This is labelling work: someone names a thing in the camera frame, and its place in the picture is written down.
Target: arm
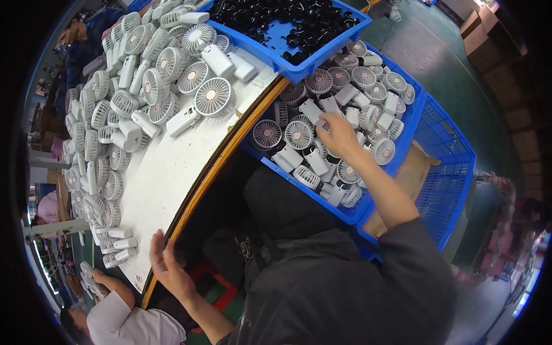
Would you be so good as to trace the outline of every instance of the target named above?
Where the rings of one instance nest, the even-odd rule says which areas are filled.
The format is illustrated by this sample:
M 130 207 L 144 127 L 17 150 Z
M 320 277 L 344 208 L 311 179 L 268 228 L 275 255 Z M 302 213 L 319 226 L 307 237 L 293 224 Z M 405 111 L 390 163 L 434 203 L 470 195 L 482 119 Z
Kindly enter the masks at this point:
M 195 291 L 194 282 L 174 258 L 174 242 L 169 240 L 167 247 L 163 248 L 163 232 L 157 230 L 151 239 L 150 249 L 154 276 L 198 323 L 211 344 L 216 344 L 232 332 L 235 325 Z
M 361 148 L 349 121 L 337 113 L 324 114 L 323 118 L 332 130 L 328 134 L 317 126 L 319 138 L 360 174 L 387 229 L 418 218 L 420 214 L 412 199 L 381 169 L 370 152 Z
M 117 278 L 109 277 L 105 275 L 101 270 L 94 269 L 94 281 L 98 284 L 105 285 L 106 288 L 108 288 L 109 291 L 117 291 L 119 296 L 125 301 L 125 303 L 129 306 L 129 308 L 134 307 L 134 294 L 132 293 L 132 290 L 128 286 L 126 286 L 123 282 L 121 282 Z

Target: cardboard box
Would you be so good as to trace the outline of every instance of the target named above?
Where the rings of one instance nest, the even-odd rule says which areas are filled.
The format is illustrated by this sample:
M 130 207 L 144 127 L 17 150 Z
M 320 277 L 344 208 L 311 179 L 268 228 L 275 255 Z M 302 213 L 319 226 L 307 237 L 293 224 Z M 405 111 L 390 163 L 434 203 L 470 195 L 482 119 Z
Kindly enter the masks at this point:
M 485 28 L 479 24 L 465 39 L 464 46 L 468 60 L 480 73 L 485 73 L 502 62 L 503 54 L 498 46 L 489 39 Z
M 462 36 L 462 38 L 468 37 L 479 24 L 481 24 L 481 18 L 479 18 L 479 15 L 474 10 L 460 26 L 460 36 Z

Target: black hair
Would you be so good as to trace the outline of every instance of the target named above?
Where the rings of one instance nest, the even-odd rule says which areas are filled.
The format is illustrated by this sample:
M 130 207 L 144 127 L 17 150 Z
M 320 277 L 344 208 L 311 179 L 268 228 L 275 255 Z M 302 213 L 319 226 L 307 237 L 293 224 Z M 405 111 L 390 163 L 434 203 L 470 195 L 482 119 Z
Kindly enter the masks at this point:
M 67 335 L 71 340 L 77 344 L 87 344 L 88 339 L 84 333 L 77 328 L 75 321 L 69 313 L 69 308 L 63 308 L 60 313 L 60 323 L 63 329 L 67 332 Z

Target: sleeve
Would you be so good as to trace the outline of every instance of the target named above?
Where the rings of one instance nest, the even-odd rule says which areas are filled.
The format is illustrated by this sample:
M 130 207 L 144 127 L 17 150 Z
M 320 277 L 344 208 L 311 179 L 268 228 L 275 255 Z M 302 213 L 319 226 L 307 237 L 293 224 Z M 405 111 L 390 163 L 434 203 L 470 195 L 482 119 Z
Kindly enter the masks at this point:
M 112 291 L 90 310 L 86 323 L 88 328 L 95 331 L 116 331 L 121 328 L 130 311 L 117 291 Z

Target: workbench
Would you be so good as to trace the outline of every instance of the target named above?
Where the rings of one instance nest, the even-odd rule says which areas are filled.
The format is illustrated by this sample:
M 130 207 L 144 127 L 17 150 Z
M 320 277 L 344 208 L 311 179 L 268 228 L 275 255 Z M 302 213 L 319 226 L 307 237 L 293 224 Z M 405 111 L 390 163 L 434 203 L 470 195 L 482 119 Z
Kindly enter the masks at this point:
M 235 80 L 235 112 L 202 118 L 176 138 L 166 132 L 147 149 L 135 153 L 124 173 L 120 227 L 131 228 L 138 254 L 119 267 L 149 302 L 156 279 L 151 273 L 150 242 L 157 229 L 176 240 L 198 202 L 240 141 L 289 81 L 244 50 L 237 53 L 253 63 L 258 74 L 247 84 Z M 180 106 L 193 100 L 180 98 Z

